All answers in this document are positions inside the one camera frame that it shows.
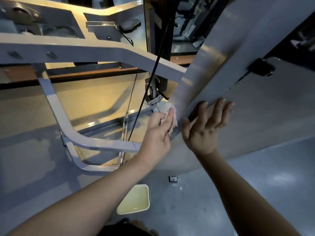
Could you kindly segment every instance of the white metal frame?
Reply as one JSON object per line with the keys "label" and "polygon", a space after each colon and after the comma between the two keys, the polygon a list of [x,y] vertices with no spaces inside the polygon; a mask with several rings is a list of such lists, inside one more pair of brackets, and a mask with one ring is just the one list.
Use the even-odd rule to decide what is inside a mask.
{"label": "white metal frame", "polygon": [[[117,61],[152,72],[157,58],[155,55],[126,44],[97,40],[93,33],[88,33],[82,24],[85,19],[83,13],[91,12],[91,9],[78,7],[73,10],[71,5],[52,4],[44,0],[17,1],[71,10],[76,19],[80,18],[79,26],[83,34],[89,38],[1,33],[1,64]],[[187,71],[179,65],[160,59],[156,74],[179,83],[170,98],[177,108],[178,120],[182,116],[187,116],[197,102],[207,100],[213,103],[224,94],[247,71],[250,63],[264,57],[315,11],[314,7],[315,0],[234,0],[223,11]],[[105,13],[105,10],[99,11],[100,15],[108,13]],[[17,52],[21,58],[8,55],[10,51]],[[88,138],[73,129],[46,72],[43,71],[41,74],[39,82],[65,135],[65,143],[73,161],[80,168],[112,171],[117,167],[84,164],[73,151],[73,144],[94,150],[118,152],[139,150],[141,143]]]}

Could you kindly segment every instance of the cloth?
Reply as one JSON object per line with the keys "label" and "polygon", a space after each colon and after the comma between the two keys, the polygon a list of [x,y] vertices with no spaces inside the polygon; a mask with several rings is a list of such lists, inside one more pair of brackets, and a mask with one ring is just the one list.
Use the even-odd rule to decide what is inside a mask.
{"label": "cloth", "polygon": [[161,105],[159,106],[159,111],[162,113],[166,113],[166,116],[168,115],[168,112],[171,108],[174,109],[174,116],[173,116],[172,126],[168,132],[169,135],[171,135],[171,133],[173,132],[173,129],[178,126],[177,125],[177,119],[176,119],[176,108],[175,108],[174,104],[172,104],[170,102],[165,102],[165,101],[162,101]]}

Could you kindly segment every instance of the yellow liquid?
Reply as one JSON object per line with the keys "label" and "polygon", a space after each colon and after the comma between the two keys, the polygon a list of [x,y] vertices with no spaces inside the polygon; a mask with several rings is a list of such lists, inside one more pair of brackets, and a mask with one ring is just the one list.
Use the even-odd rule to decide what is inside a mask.
{"label": "yellow liquid", "polygon": [[147,185],[135,185],[117,207],[117,214],[131,214],[147,210],[150,206]]}

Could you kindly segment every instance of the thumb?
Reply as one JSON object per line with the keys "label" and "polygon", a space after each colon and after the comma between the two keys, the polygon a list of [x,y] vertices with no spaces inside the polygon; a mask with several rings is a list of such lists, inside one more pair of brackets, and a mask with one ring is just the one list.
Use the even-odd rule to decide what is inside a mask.
{"label": "thumb", "polygon": [[189,134],[190,134],[190,122],[188,118],[182,118],[182,124],[181,124],[181,134],[183,136],[184,141],[189,140]]}

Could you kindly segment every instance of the bolt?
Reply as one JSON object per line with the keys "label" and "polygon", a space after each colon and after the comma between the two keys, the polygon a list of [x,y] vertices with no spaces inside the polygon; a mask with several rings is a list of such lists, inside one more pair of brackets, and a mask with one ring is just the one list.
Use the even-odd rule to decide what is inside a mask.
{"label": "bolt", "polygon": [[48,51],[46,55],[51,59],[57,59],[57,55],[54,52]]}
{"label": "bolt", "polygon": [[11,50],[7,52],[8,55],[10,55],[11,57],[15,58],[15,59],[23,59],[21,55],[18,54],[18,52]]}

